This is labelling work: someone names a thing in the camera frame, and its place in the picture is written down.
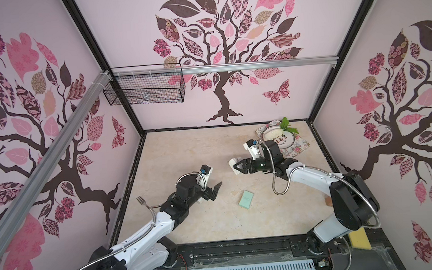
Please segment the white lift-off box lid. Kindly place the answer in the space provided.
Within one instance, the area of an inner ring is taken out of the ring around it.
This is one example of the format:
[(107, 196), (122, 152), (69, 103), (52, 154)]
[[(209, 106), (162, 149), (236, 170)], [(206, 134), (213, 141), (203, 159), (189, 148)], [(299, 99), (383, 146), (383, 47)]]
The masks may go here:
[(240, 172), (234, 167), (234, 165), (240, 162), (241, 159), (242, 159), (241, 157), (237, 157), (237, 158), (232, 158), (228, 161), (228, 165), (230, 166), (232, 172), (234, 172), (235, 175), (242, 175), (242, 172)]

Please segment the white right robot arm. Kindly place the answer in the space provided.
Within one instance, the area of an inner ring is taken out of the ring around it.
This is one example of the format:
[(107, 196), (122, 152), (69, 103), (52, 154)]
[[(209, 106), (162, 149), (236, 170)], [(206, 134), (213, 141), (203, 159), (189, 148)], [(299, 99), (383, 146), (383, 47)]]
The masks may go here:
[(306, 247), (314, 255), (321, 255), (330, 242), (361, 228), (377, 229), (380, 225), (380, 205), (365, 181), (354, 171), (346, 174), (328, 172), (308, 166), (297, 159), (285, 158), (273, 140), (249, 140), (244, 148), (250, 153), (247, 159), (233, 158), (228, 164), (235, 173), (244, 175), (259, 171), (272, 173), (274, 184), (278, 178), (286, 181), (287, 193), (292, 182), (304, 184), (331, 198), (333, 214), (318, 223), (306, 235)]

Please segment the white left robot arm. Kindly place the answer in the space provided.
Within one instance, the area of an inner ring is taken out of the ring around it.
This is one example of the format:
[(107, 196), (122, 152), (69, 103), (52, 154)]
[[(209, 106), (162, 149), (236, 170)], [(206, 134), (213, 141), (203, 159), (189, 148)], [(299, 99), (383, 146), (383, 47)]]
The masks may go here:
[(98, 248), (91, 256), (91, 265), (84, 270), (154, 270), (172, 267), (178, 260), (178, 245), (167, 236), (189, 215), (198, 200), (214, 201), (222, 186), (207, 185), (211, 171), (201, 170), (182, 176), (176, 190), (161, 204), (152, 220), (118, 245)]

